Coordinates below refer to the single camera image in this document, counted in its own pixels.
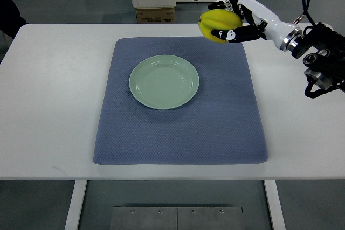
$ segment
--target white table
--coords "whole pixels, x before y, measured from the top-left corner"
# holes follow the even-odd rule
[[[114,45],[120,38],[155,36],[201,33],[197,24],[22,27],[0,65],[0,179],[77,180],[81,194],[86,180],[263,179],[271,188],[270,179],[345,179],[345,94],[305,97],[302,60],[264,40],[244,47],[266,136],[267,162],[94,164]],[[274,186],[271,204],[277,201]],[[76,202],[81,206],[82,199]]]

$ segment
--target white robotic arm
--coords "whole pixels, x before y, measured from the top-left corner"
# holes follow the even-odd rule
[[[284,23],[270,9],[256,0],[218,0],[208,6],[211,9],[225,9],[237,14],[249,25],[233,30],[212,30],[211,34],[230,43],[263,38],[272,40],[282,51],[291,51],[292,56],[299,58],[308,49],[315,47],[318,51],[304,57],[303,63],[308,86],[307,97],[316,98],[330,91],[340,89],[345,92],[345,37],[333,31],[325,24],[315,24],[307,9],[309,0],[303,0],[303,15],[312,24],[306,33],[297,26],[299,17],[294,23]],[[320,89],[312,92],[313,85]]]
[[[225,9],[234,12],[250,24],[252,34],[249,33],[250,28],[245,28],[246,26],[230,31],[213,31],[213,35],[218,34],[220,39],[230,42],[262,37],[272,40],[278,49],[287,51],[291,40],[302,33],[296,24],[280,21],[275,13],[256,0],[218,0],[210,4],[209,9]]]

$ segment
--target plate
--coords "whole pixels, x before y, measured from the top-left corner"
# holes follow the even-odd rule
[[[152,109],[167,110],[196,94],[199,75],[191,63],[174,55],[157,55],[140,62],[129,77],[134,98]]]

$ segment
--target blue cloth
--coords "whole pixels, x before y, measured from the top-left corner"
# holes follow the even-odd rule
[[[129,90],[134,67],[171,54],[194,65],[200,85],[185,105],[155,110]],[[103,101],[97,164],[257,164],[268,159],[265,136],[242,44],[203,37],[120,39]]]

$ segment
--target screw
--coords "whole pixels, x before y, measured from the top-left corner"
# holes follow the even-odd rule
[[[308,56],[305,56],[305,58],[303,59],[303,63],[306,65],[309,65],[309,64],[315,62],[315,60],[317,58],[318,57],[315,54],[309,54]]]

